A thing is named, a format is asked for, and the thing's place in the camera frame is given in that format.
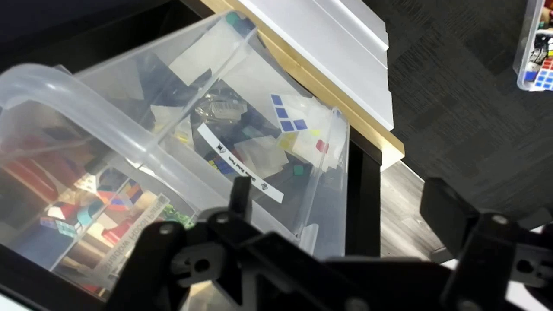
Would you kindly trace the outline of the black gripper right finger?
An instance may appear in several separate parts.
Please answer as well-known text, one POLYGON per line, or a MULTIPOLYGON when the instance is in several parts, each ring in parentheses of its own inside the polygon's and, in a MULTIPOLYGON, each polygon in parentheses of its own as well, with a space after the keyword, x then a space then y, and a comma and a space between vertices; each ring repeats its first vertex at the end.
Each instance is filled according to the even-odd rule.
POLYGON ((479 210, 442 178, 425 181, 420 214, 451 254, 463 248, 479 219, 479 210))

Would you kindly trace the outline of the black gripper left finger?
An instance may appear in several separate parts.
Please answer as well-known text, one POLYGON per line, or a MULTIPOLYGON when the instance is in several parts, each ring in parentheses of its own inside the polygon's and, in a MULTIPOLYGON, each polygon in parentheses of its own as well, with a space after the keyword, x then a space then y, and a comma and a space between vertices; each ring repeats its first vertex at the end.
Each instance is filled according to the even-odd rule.
POLYGON ((251 200, 251 178, 237 176, 230 191, 228 209, 244 221, 251 219, 252 200, 251 200))

